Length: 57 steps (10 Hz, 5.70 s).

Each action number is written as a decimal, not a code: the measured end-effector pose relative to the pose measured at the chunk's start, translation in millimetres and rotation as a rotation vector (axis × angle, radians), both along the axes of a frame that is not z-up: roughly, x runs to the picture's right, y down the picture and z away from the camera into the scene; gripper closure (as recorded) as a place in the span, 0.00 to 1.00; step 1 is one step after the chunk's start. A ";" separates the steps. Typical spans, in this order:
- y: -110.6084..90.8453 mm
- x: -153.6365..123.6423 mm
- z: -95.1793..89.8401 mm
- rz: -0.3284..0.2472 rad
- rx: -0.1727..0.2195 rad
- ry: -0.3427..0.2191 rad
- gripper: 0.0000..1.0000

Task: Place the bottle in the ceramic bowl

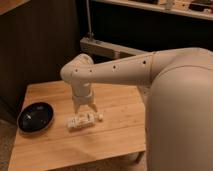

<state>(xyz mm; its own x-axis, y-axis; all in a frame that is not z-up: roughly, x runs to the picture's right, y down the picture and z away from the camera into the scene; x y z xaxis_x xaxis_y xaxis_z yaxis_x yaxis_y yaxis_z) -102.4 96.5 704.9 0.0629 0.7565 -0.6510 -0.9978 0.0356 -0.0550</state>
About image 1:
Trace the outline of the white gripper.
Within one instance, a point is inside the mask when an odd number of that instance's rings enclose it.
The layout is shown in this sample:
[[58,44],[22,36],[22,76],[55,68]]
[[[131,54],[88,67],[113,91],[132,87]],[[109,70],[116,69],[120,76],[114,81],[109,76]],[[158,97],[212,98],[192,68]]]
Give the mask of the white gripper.
[[72,96],[74,103],[74,116],[78,116],[79,108],[81,105],[88,105],[94,112],[98,112],[97,106],[94,104],[94,93],[91,92],[86,96]]

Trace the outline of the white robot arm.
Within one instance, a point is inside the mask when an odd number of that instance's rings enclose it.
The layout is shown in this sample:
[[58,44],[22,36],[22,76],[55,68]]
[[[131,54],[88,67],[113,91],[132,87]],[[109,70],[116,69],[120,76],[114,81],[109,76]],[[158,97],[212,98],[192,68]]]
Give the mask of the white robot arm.
[[91,85],[139,85],[145,102],[147,171],[213,171],[213,52],[180,48],[95,64],[76,56],[60,71],[76,105]]

